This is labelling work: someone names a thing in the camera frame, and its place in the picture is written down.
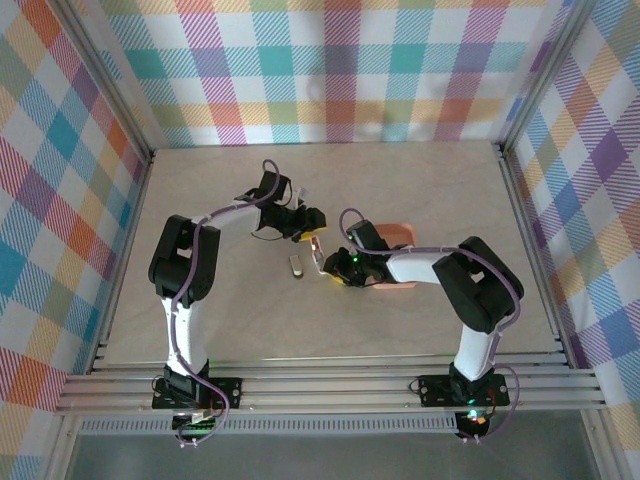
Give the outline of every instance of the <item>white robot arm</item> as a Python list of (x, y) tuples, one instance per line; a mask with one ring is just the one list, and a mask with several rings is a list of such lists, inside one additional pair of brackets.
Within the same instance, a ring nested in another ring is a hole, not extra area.
[[(326, 219), (320, 210), (305, 205), (290, 209), (277, 203), (282, 200), (287, 186), (290, 186), (287, 177), (265, 171), (258, 188), (236, 198), (229, 208), (223, 209), (224, 213), (202, 223), (198, 229), (198, 255), (193, 278), (177, 301), (175, 297), (183, 289), (195, 258), (191, 249), (196, 226), (204, 217), (190, 219), (174, 215), (167, 220), (149, 267), (149, 280), (161, 297), (170, 339), (164, 378), (157, 382), (163, 390), (156, 391), (158, 402), (167, 398), (171, 400), (168, 402), (170, 405), (175, 403), (175, 399), (185, 400), (181, 402), (184, 406), (206, 407), (210, 404), (211, 392), (203, 388), (202, 382), (193, 378), (193, 374), (208, 379), (209, 363), (200, 330), (203, 316), (201, 300), (213, 285), (218, 252), (263, 227), (274, 228), (283, 238), (294, 242), (305, 240), (312, 232), (326, 228)], [(171, 341), (172, 313), (175, 313), (175, 342)]]
[(456, 248), (391, 249), (364, 218), (343, 234), (353, 249), (340, 248), (323, 267), (343, 284), (363, 287), (373, 277), (387, 283), (433, 283), (445, 291), (463, 322), (447, 388), (457, 403), (476, 401), (496, 379), (493, 356), (498, 337), (514, 320), (507, 316), (519, 312), (524, 289), (518, 278), (478, 237)]

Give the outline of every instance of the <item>metal rail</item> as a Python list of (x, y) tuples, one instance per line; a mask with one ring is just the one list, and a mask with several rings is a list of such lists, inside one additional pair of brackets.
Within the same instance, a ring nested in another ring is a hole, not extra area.
[[(212, 376), (244, 379), (240, 409), (234, 413), (336, 414), (455, 411), (425, 409), (409, 383), (419, 375), (446, 374), (453, 357), (392, 356), (224, 363)], [(604, 397), (591, 370), (574, 370), (561, 352), (503, 354), (520, 379), (526, 410), (600, 409)], [(91, 375), (69, 377), (58, 404), (63, 414), (155, 414), (151, 382), (162, 365), (101, 365)], [(510, 372), (507, 386), (515, 387)]]

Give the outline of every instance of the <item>orange object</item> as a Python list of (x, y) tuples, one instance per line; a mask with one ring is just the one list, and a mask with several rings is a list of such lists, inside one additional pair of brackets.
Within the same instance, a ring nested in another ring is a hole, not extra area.
[[(389, 248), (396, 245), (417, 245), (416, 231), (408, 223), (383, 223), (375, 225), (378, 234), (387, 242)], [(413, 288), (417, 282), (408, 283), (380, 283), (373, 288), (391, 290), (394, 288)]]

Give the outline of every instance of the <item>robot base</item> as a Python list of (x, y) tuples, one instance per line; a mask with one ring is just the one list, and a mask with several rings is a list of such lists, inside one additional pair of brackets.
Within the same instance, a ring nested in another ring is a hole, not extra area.
[(488, 376), (482, 388), (469, 395), (465, 401), (454, 393), (449, 375), (425, 375), (418, 378), (418, 394), (423, 407), (497, 407), (509, 405), (509, 392), (503, 375)]
[[(222, 390), (229, 399), (232, 409), (240, 407), (241, 378), (209, 378), (208, 361), (199, 376)], [(151, 402), (153, 410), (220, 410), (224, 408), (222, 398), (209, 391), (193, 377), (180, 375), (168, 366), (164, 368), (164, 375), (154, 382), (153, 391), (153, 401)]]

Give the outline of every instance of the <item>small white object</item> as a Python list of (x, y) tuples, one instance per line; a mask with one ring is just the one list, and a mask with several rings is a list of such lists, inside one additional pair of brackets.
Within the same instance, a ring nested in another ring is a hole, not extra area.
[(302, 263), (300, 263), (300, 257), (298, 255), (291, 255), (289, 257), (289, 263), (291, 263), (291, 272), (296, 278), (302, 278)]

